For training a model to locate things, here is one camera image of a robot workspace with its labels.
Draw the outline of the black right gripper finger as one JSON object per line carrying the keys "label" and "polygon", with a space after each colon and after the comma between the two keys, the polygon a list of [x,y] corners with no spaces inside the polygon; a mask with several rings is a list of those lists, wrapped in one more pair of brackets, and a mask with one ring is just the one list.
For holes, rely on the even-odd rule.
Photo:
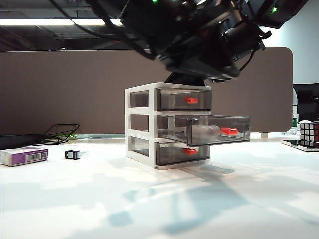
{"label": "black right gripper finger", "polygon": [[205,86],[204,80],[205,80],[204,77],[173,72],[165,80],[165,83],[191,85],[191,86]]}

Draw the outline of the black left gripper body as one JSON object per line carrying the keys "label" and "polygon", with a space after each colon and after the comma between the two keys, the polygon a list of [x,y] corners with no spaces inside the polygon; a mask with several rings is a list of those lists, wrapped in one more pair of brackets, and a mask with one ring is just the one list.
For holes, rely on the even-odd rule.
{"label": "black left gripper body", "polygon": [[197,47],[218,47],[224,43],[224,14],[178,14],[171,17],[176,34],[171,43],[172,54],[185,54]]}

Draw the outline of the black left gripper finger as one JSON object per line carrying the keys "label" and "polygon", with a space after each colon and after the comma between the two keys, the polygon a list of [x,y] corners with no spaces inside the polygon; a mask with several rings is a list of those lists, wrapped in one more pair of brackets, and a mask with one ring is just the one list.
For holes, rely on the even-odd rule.
{"label": "black left gripper finger", "polygon": [[240,74],[232,53],[220,37],[206,38],[200,45],[166,56],[161,62],[171,72],[199,77],[229,80]]}
{"label": "black left gripper finger", "polygon": [[207,79],[210,80],[212,83],[223,83],[223,82],[227,82],[229,80],[234,79],[234,77],[211,76],[211,77],[207,77]]}

